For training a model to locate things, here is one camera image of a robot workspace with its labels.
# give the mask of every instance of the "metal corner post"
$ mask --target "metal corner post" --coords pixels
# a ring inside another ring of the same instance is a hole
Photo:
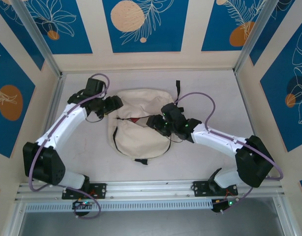
[[[10,2],[12,4],[14,11],[17,13],[24,27],[26,28],[32,40],[36,44],[37,48],[39,49],[43,57],[47,60],[53,72],[57,75],[58,78],[60,78],[61,76],[60,68],[58,67],[51,50],[46,44],[45,39],[43,38],[38,27],[36,26],[24,2],[21,0],[10,0]]]
[[[251,50],[255,46],[261,32],[263,31],[267,21],[269,20],[274,8],[276,7],[279,0],[264,0],[266,4],[263,10],[260,12],[259,17],[256,21],[253,30],[251,31],[249,37],[244,44],[241,54],[234,65],[234,74],[237,75],[239,70],[241,69],[242,65],[246,61],[247,57],[249,56]]]

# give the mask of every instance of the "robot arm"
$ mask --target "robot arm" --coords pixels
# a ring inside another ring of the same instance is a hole
[[[67,170],[58,153],[61,153],[60,150],[70,135],[91,112],[96,113],[99,119],[103,119],[104,115],[122,107],[119,97],[113,96],[104,99],[105,94],[75,107],[80,101],[101,93],[104,87],[106,87],[104,82],[88,79],[86,88],[69,98],[68,105],[53,126],[34,144],[28,142],[24,145],[23,157],[26,176],[29,176],[38,149],[43,146],[33,170],[33,178],[52,185],[84,189],[87,192],[86,185],[89,184],[89,178]]]
[[[174,133],[182,140],[207,145],[235,159],[237,165],[235,168],[218,169],[211,176],[209,187],[214,193],[217,194],[218,189],[242,182],[251,187],[259,187],[273,167],[269,161],[245,147],[245,144],[252,146],[273,160],[258,137],[251,136],[249,139],[235,137],[206,127],[199,120],[186,119],[173,103],[165,105],[161,111],[163,116],[150,117],[147,126],[163,136],[169,137]]]

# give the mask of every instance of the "white bag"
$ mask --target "white bag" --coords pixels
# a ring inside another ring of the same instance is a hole
[[[147,165],[147,159],[158,157],[171,146],[168,137],[147,127],[149,116],[161,114],[161,108],[172,103],[171,95],[153,89],[127,90],[117,93],[123,106],[108,115],[108,140],[115,151]]]

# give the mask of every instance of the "table surface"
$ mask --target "table surface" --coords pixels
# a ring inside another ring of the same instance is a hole
[[[219,71],[125,71],[106,73],[111,80],[108,95],[127,89],[160,89],[177,97],[176,80],[181,81],[181,96],[193,91],[209,94],[216,110],[209,126],[239,137],[252,135],[251,125],[232,70]],[[68,98],[85,88],[91,74],[67,74],[57,118]],[[186,118],[205,121],[212,103],[205,97],[193,95],[183,99]],[[96,120],[90,114],[89,120]],[[143,181],[206,179],[217,168],[231,168],[235,160],[203,145],[184,141],[172,143],[170,150],[149,160],[147,166],[116,153],[108,144],[107,122],[82,122],[59,153],[66,168],[87,175],[91,181]]]

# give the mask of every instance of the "canvas bag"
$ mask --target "canvas bag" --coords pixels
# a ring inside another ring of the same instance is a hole
[[[171,141],[134,121],[161,114],[161,108],[174,101],[168,92],[153,89],[125,90],[117,96],[123,106],[108,115],[109,144],[116,152],[147,165],[148,159],[167,152]]]

